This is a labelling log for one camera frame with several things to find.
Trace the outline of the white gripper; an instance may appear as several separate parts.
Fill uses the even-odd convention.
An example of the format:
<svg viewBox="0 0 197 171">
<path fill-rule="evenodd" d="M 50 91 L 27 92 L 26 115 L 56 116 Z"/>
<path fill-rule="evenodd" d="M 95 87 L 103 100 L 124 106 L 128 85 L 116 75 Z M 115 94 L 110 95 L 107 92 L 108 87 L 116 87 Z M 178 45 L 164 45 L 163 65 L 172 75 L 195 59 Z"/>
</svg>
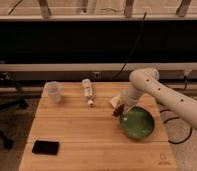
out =
<svg viewBox="0 0 197 171">
<path fill-rule="evenodd" d="M 121 91 L 120 101 L 125 105 L 122 116 L 125 117 L 135 106 L 139 99 L 139 92 L 136 88 L 129 86 Z"/>
</svg>

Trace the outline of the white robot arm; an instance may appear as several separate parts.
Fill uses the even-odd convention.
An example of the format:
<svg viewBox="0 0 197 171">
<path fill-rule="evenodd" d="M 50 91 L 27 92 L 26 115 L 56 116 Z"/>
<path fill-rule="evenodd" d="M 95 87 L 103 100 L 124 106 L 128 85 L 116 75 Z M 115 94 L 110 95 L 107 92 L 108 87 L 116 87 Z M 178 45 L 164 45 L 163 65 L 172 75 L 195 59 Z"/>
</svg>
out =
<svg viewBox="0 0 197 171">
<path fill-rule="evenodd" d="M 155 68 L 136 69 L 129 75 L 129 86 L 120 93 L 120 100 L 134 106 L 144 94 L 150 94 L 197 130 L 197 101 L 159 82 Z"/>
</svg>

